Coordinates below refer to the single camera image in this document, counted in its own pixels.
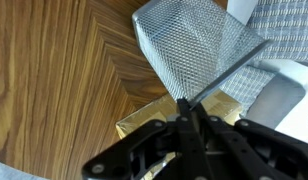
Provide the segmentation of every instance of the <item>wood grain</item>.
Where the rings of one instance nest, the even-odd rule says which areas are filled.
[[[131,16],[146,0],[0,1],[0,161],[52,179],[118,140],[115,122],[166,94]]]

